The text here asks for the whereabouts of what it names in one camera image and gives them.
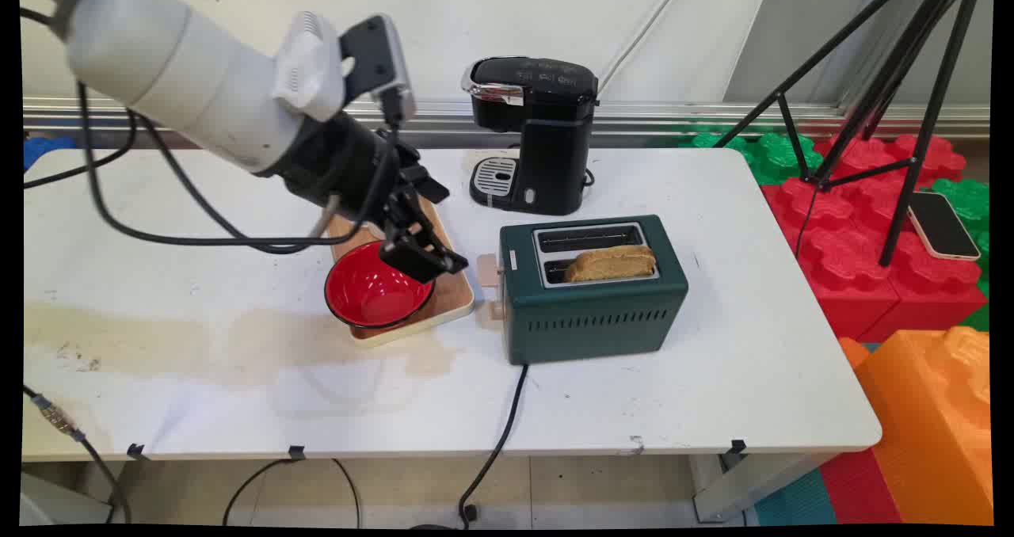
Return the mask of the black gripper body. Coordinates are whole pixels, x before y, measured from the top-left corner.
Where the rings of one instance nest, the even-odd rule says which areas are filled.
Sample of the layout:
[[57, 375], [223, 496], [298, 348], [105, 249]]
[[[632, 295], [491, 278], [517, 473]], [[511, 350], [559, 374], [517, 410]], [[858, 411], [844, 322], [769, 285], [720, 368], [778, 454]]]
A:
[[288, 150], [260, 176], [282, 177], [288, 191], [319, 206], [337, 194], [337, 213], [352, 222], [366, 201], [377, 166], [382, 164], [387, 165], [379, 187], [364, 213], [366, 223], [381, 227], [384, 206], [399, 169], [406, 164], [406, 144], [399, 139], [390, 141], [387, 130], [370, 131], [344, 112], [323, 123], [304, 118]]

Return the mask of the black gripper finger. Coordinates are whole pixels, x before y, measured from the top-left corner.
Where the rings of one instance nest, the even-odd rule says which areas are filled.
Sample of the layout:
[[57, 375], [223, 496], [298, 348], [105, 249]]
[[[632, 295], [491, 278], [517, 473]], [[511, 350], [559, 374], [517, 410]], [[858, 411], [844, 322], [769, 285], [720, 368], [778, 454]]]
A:
[[427, 284], [445, 273], [460, 273], [470, 265], [439, 238], [415, 193], [392, 193], [383, 213], [385, 239], [378, 258], [391, 269]]
[[423, 196], [432, 204], [440, 204], [449, 197], [450, 191], [434, 179], [428, 170], [421, 165], [419, 151], [410, 145], [399, 145], [399, 175], [412, 186], [417, 194]]

